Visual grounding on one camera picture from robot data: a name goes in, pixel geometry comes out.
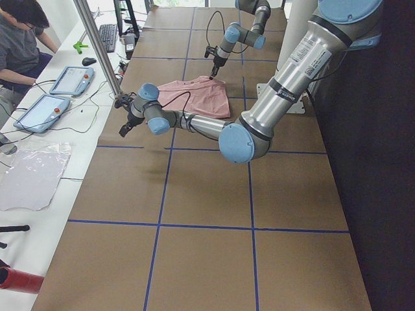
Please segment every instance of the plastic bag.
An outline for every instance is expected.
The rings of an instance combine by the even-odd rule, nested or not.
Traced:
[[[0,183],[0,210],[49,206],[71,155],[69,143],[20,146]]]

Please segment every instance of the keyboard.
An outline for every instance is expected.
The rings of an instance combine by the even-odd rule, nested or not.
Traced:
[[[101,25],[99,27],[99,36],[101,37],[106,52],[113,52],[115,50],[115,41],[117,39],[117,25]]]

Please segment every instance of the brown cardboard table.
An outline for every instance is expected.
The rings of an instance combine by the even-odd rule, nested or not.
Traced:
[[[151,12],[123,91],[209,75],[214,11]],[[220,11],[225,25],[254,19]],[[274,75],[285,27],[274,9],[264,49],[219,70],[231,119]],[[212,44],[221,28],[215,17]],[[34,311],[370,310],[312,111],[284,116],[272,151],[247,165],[181,130],[156,137],[142,124],[122,138],[125,122],[113,108]]]

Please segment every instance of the pink shirt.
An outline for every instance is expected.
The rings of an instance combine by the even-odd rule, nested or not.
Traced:
[[[158,101],[162,106],[183,92],[191,93],[185,111],[197,113],[212,118],[229,118],[228,97],[226,96],[225,82],[209,80],[208,76],[199,76],[192,81],[173,81],[158,87],[160,95]],[[178,97],[167,105],[166,110],[183,110],[189,94]]]

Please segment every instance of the person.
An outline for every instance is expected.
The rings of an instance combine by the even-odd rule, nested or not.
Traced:
[[[36,0],[0,0],[0,100],[11,100],[16,107],[51,60],[50,54],[39,51],[36,38],[57,51],[43,31],[47,27],[49,21]]]

